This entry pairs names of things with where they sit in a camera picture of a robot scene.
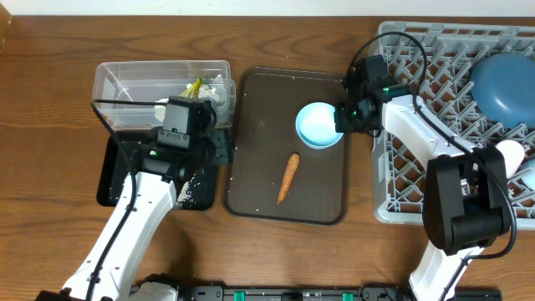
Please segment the colourful snack wrapper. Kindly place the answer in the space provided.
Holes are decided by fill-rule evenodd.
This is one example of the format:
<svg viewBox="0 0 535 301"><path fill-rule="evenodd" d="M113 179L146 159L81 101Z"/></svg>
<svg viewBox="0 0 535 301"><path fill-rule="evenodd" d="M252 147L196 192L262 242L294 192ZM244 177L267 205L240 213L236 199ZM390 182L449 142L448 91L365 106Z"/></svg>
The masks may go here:
<svg viewBox="0 0 535 301"><path fill-rule="evenodd" d="M182 97L197 99L200 94L201 87L204 79L199 77L193 84L189 84L186 89L181 93Z"/></svg>

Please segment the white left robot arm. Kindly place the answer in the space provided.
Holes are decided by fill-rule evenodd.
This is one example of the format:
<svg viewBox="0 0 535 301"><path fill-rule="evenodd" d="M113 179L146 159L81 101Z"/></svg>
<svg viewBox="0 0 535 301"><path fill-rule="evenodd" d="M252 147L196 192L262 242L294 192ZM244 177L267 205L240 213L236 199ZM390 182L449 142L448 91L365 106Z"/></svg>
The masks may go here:
<svg viewBox="0 0 535 301"><path fill-rule="evenodd" d="M177 300L180 289L165 274L152 275L139 290L132 284L151 239L165 215L175 207L182 186L207 166L232 161L233 145L226 130L208 140L215 157L196 162L197 153L157 145L155 132L123 131L117 145L133 164L115 209L96 244L58 293L43 290L39 300Z"/></svg>

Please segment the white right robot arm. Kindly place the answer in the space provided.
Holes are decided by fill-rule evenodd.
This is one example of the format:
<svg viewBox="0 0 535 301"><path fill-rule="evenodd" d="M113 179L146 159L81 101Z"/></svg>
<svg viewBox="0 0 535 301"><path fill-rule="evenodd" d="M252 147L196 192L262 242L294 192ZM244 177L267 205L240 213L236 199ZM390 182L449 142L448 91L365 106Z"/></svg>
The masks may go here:
<svg viewBox="0 0 535 301"><path fill-rule="evenodd" d="M458 137L401 85L355 88L336 106L338 132L386 131L425 168L422 221L429 243L409 277L415 300L448 300L468 265L508 254L517 224L507 197L511 156Z"/></svg>

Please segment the dark blue plate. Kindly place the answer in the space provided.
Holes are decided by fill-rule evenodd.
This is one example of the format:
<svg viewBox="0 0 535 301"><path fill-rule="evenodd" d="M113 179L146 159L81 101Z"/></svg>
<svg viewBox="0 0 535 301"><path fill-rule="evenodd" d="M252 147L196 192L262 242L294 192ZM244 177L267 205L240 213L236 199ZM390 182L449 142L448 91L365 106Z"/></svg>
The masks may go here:
<svg viewBox="0 0 535 301"><path fill-rule="evenodd" d="M496 54L471 72L471 97L491 121L507 128L534 127L534 60L521 54Z"/></svg>

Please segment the white paper napkin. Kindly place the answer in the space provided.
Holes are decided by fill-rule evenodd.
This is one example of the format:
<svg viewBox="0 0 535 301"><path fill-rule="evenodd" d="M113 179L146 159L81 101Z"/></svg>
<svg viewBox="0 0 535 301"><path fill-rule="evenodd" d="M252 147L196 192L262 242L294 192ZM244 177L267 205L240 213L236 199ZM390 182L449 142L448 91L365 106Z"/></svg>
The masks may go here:
<svg viewBox="0 0 535 301"><path fill-rule="evenodd" d="M217 93L216 88L211 88L209 85L202 85L198 98L211 98L212 106L216 108L218 105L224 105L226 99ZM163 105L157 105L155 107L155 117L159 121L163 121L165 117L166 107Z"/></svg>

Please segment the light blue cup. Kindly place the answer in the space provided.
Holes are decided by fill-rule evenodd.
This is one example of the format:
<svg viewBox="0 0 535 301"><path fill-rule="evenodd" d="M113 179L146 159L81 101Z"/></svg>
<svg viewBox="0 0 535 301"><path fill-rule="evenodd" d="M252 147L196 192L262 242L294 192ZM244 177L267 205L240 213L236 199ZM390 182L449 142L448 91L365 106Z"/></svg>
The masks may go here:
<svg viewBox="0 0 535 301"><path fill-rule="evenodd" d="M524 172L524 175L521 177L521 180L523 184L530 188L531 190L535 190L535 160L531 159L530 161L526 161L522 164L520 171Z"/></svg>

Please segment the pink cup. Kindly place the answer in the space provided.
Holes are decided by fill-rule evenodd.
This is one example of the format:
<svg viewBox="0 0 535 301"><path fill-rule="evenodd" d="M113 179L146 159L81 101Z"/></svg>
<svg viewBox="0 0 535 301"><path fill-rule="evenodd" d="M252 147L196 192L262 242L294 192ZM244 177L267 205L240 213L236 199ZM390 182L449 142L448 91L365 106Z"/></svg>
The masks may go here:
<svg viewBox="0 0 535 301"><path fill-rule="evenodd" d="M522 148L522 145L515 140L502 140L496 144L496 148L503 155L507 179L509 179L515 175L522 164L525 156L524 149Z"/></svg>

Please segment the light blue rice bowl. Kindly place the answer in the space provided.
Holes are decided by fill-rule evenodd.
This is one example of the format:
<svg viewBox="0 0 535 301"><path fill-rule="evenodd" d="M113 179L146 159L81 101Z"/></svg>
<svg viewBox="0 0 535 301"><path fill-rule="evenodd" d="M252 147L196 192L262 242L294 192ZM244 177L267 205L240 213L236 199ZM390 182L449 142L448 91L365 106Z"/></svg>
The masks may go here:
<svg viewBox="0 0 535 301"><path fill-rule="evenodd" d="M334 113L335 107L325 102L305 105L295 120L295 129L301 141L315 150L337 144L343 133L335 130Z"/></svg>

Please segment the orange carrot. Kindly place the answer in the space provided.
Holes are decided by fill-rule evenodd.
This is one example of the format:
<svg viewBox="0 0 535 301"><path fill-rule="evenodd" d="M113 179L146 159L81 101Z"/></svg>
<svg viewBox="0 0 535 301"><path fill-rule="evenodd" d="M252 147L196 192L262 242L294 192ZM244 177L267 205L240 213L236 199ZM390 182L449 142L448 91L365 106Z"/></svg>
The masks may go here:
<svg viewBox="0 0 535 301"><path fill-rule="evenodd" d="M292 153L292 155L288 158L288 162L283 173L283 179L278 193L278 203L281 203L285 200L293 178L297 172L299 163L300 155L298 153Z"/></svg>

